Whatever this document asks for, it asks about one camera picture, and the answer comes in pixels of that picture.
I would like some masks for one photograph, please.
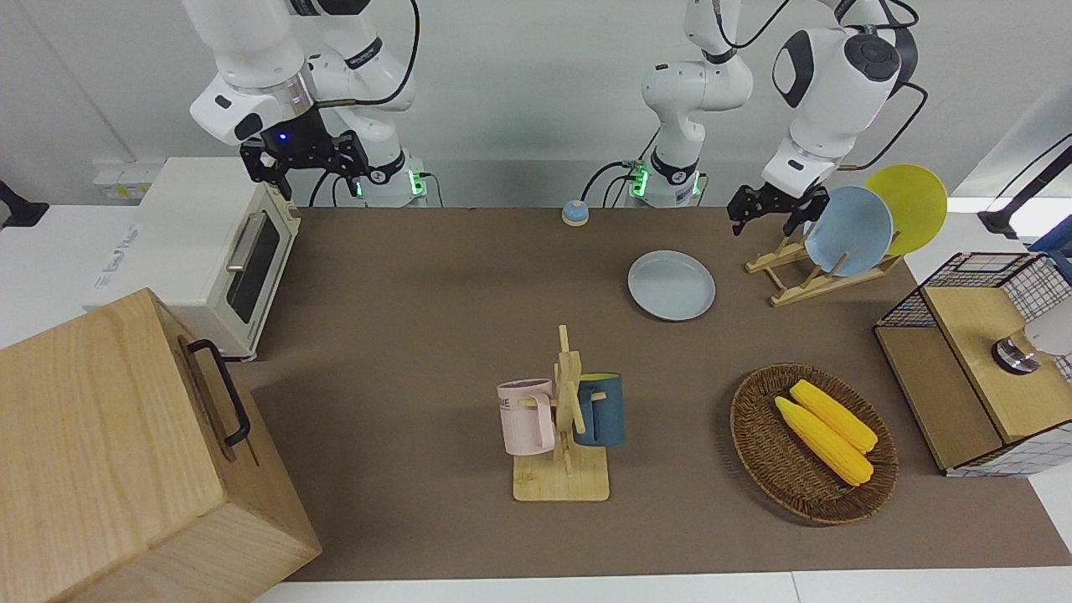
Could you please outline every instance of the oven door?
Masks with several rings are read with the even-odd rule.
[[[238,350],[224,350],[228,356],[254,353],[293,242],[267,191],[254,207],[224,266],[224,292],[217,303],[217,314],[241,344]]]

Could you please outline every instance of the wicker basket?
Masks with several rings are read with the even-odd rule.
[[[852,487],[843,482],[781,418],[774,396],[791,399],[789,388],[801,379],[830,394],[878,435],[878,444],[867,453],[875,466],[867,483]],[[897,450],[882,418],[844,381],[808,365],[773,365],[749,374],[733,395],[730,433],[759,487],[790,512],[818,524],[848,524],[874,515],[897,483]]]

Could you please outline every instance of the wooden box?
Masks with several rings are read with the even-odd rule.
[[[0,601],[248,603],[319,554],[249,392],[191,343],[143,290],[0,350]]]
[[[948,475],[1022,474],[1070,460],[1072,386],[1051,361],[1016,376],[991,355],[1023,328],[1000,288],[924,286],[936,326],[875,329],[938,468]]]

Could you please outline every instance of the blue mug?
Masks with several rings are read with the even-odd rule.
[[[584,417],[584,433],[575,431],[575,442],[582,446],[616,446],[625,440],[621,374],[582,374],[577,397],[581,402],[581,416]]]

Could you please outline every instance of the plate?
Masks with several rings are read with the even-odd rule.
[[[863,187],[840,187],[830,191],[830,203],[804,248],[827,273],[851,277],[881,262],[892,238],[893,217],[882,198]],[[844,253],[849,258],[834,270]]]
[[[890,255],[904,255],[935,238],[949,206],[949,195],[941,179],[926,167],[902,163],[877,172],[864,188],[882,197],[893,216],[897,238],[890,244]]]
[[[652,251],[629,268],[629,293],[655,318],[687,321],[711,308],[715,300],[715,279],[691,255]]]
[[[786,425],[775,396],[792,399],[789,388],[801,379],[842,402],[878,435],[867,460],[872,479],[858,487],[842,481]],[[875,408],[850,385],[813,366],[772,365],[749,374],[733,395],[730,437],[745,470],[766,496],[817,524],[834,526],[874,515],[897,484],[897,448]]]

